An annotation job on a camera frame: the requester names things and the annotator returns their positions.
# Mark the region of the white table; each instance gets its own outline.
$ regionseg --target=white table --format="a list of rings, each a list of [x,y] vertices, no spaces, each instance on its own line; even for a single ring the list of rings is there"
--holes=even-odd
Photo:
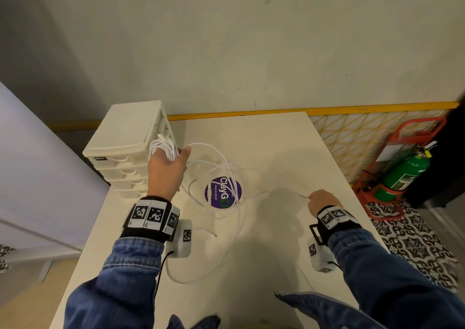
[[[241,166],[235,177],[243,189],[241,218],[245,221],[224,261],[205,279],[177,285],[163,270],[155,302],[155,328],[166,328],[171,314],[177,314],[189,328],[213,313],[219,314],[223,326],[266,319],[292,327],[318,327],[315,321],[275,299],[275,290],[313,290],[357,306],[340,270],[324,274],[311,267],[308,225],[316,220],[308,212],[307,200],[297,193],[308,195],[320,188],[331,191],[383,243],[305,113],[175,121],[171,127],[179,146],[208,143]],[[198,158],[221,162],[212,149],[195,146],[190,160]],[[185,181],[209,168],[198,164],[189,167]],[[195,182],[194,195],[201,198],[209,177],[222,175],[224,171],[218,170]],[[275,194],[251,198],[265,191]],[[62,327],[70,293],[99,273],[132,203],[110,189],[51,328]],[[229,247],[237,213],[213,220],[184,192],[178,192],[173,203],[181,209],[181,218],[193,221],[194,228],[204,227],[218,235],[214,238],[194,231],[191,255],[168,259],[173,277],[189,281],[211,269]]]

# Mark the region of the denim cuff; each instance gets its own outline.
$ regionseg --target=denim cuff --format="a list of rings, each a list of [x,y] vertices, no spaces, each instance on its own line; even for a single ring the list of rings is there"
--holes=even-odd
[[[336,232],[329,238],[328,246],[336,260],[338,260],[352,245],[359,243],[375,243],[382,248],[373,237],[373,234],[363,228]]]
[[[113,250],[103,264],[103,269],[136,266],[158,271],[164,249],[165,246],[162,243],[148,238],[119,238],[113,244]]]

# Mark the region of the black and white floor tile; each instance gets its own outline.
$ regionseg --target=black and white floor tile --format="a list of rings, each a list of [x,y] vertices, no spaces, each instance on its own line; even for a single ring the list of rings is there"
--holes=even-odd
[[[0,274],[8,269],[8,264],[5,263],[3,257],[10,253],[13,248],[0,244]]]
[[[400,203],[404,217],[400,220],[372,222],[391,253],[404,257],[428,279],[453,292],[457,291],[457,260],[407,202]],[[374,216],[397,215],[394,206],[369,203]]]

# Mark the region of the red fire extinguisher stand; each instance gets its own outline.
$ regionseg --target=red fire extinguisher stand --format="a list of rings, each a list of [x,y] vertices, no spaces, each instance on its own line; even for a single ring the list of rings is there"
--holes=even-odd
[[[418,122],[427,122],[427,121],[438,121],[438,125],[434,127],[432,131],[420,131],[416,132],[415,135],[410,136],[410,137],[401,137],[400,136],[400,131],[403,130],[406,126],[409,124],[413,123],[418,123]],[[446,123],[446,118],[445,117],[429,117],[429,118],[419,118],[416,120],[409,120],[404,123],[402,123],[399,127],[397,127],[396,131],[391,134],[386,143],[383,145],[383,148],[380,149],[380,154],[381,152],[386,148],[387,145],[411,145],[411,144],[418,144],[420,147],[424,147],[426,144],[428,144],[433,137],[441,130],[441,128],[445,125]],[[368,216],[373,219],[373,220],[398,220],[401,219],[404,216],[404,210],[399,206],[398,200],[400,199],[400,196],[404,193],[404,191],[395,191],[393,189],[387,188],[383,184],[379,183],[376,185],[376,188],[371,188],[370,190],[365,190],[364,187],[366,187],[366,182],[370,176],[372,176],[372,171],[373,168],[375,167],[376,160],[378,159],[379,155],[378,154],[373,160],[373,162],[362,172],[362,175],[359,177],[358,181],[355,183],[355,185],[352,187],[352,190],[355,192],[358,200],[360,203],[363,205],[363,208],[365,209],[365,212],[368,214]],[[393,195],[396,195],[394,200],[390,203],[382,202],[379,199],[375,198],[373,195],[374,192],[378,189],[382,188],[388,193],[391,193]],[[396,208],[398,215],[395,216],[386,216],[386,217],[377,217],[374,216],[371,211],[368,209],[368,203],[371,202],[377,202],[380,204],[384,205],[394,205]]]

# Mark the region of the yellow wire mesh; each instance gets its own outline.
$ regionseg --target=yellow wire mesh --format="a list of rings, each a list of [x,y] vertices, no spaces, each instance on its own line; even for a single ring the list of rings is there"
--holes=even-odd
[[[380,152],[389,134],[407,120],[446,115],[448,110],[402,111],[310,116],[334,160],[349,183],[354,183]],[[402,135],[430,130],[434,122],[407,126]]]

